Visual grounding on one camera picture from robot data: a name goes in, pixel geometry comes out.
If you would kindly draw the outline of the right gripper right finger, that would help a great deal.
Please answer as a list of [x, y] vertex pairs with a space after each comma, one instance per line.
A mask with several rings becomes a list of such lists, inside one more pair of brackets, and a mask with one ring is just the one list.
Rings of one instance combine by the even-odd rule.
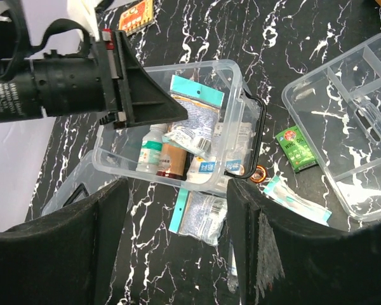
[[381, 304], [381, 222], [327, 227], [241, 179], [227, 206], [243, 304]]

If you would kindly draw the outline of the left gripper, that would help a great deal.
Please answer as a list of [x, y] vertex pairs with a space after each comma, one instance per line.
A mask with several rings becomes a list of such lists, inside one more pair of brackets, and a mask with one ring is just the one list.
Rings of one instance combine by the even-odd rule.
[[50, 117], [95, 112], [113, 129], [183, 121], [187, 110], [145, 71], [124, 31], [104, 29], [89, 54], [55, 50], [32, 60], [37, 96]]

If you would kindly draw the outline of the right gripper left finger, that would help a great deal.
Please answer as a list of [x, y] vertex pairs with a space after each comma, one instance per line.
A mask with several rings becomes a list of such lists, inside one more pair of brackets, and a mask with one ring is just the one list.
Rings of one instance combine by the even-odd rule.
[[105, 304], [128, 203], [117, 179], [0, 233], [0, 304]]

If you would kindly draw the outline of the white green small bottle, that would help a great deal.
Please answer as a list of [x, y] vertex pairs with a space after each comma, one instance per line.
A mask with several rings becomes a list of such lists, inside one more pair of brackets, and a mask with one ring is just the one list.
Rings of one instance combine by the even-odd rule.
[[142, 139], [140, 154], [136, 167], [137, 172], [156, 174], [163, 147], [163, 135], [168, 130], [168, 124], [150, 125], [150, 130]]

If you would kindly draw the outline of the clear bag teal header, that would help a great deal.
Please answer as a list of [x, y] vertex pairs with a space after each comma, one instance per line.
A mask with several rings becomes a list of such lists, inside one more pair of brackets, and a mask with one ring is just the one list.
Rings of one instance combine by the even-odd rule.
[[185, 108], [188, 118], [172, 123], [163, 137], [197, 157], [209, 158], [224, 93], [174, 75], [171, 78], [170, 95]]

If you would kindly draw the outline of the brown orange medicine bottle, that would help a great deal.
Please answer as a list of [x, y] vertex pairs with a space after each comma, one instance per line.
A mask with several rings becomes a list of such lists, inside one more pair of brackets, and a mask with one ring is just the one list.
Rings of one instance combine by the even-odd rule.
[[175, 146], [163, 137], [157, 176], [184, 180], [187, 151]]

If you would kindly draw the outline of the white swab packet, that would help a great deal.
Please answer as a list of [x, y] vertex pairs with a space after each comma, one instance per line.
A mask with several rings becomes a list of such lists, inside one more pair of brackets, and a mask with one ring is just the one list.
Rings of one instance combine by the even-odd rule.
[[302, 198], [290, 189], [278, 176], [274, 176], [272, 180], [264, 188], [264, 193], [271, 197], [276, 203], [285, 208], [301, 215], [309, 220], [328, 225], [328, 219], [332, 212], [327, 208]]

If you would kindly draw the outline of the clear bag with tubing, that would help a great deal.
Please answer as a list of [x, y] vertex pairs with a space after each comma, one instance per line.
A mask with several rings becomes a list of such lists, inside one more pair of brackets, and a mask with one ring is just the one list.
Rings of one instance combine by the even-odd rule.
[[225, 198], [180, 189], [169, 231], [217, 246], [227, 216]]

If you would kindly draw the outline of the clear first aid box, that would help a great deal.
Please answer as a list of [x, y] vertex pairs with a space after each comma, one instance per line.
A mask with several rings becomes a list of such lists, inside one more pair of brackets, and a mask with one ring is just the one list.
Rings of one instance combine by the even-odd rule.
[[251, 96], [232, 60], [148, 67], [188, 112], [150, 142], [149, 126], [100, 127], [93, 165], [105, 173], [225, 196], [228, 180], [254, 174], [265, 105]]

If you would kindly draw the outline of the clear tray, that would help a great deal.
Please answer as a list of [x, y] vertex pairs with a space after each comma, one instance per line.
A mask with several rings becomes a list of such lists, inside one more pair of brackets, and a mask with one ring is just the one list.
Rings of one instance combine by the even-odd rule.
[[381, 219], [381, 33], [286, 85], [282, 101], [348, 215]]

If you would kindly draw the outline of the white blue gauze packet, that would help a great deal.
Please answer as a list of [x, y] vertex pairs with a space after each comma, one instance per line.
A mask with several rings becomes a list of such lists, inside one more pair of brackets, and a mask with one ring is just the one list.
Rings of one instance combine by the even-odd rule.
[[[221, 139], [223, 123], [217, 123], [213, 132], [208, 161], [194, 157], [187, 171], [186, 182], [203, 184], [209, 181], [217, 164], [218, 144]], [[225, 157], [225, 169], [236, 175], [244, 174], [244, 162], [252, 138], [252, 124], [241, 123], [237, 135], [236, 147]]]

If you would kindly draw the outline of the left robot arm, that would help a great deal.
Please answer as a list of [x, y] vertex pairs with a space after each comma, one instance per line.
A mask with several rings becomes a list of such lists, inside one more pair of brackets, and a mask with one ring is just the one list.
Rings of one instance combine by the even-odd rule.
[[0, 1], [0, 123], [95, 112], [111, 129], [172, 123], [187, 110], [144, 70], [121, 30], [100, 30], [110, 1], [69, 1], [32, 45], [20, 1]]

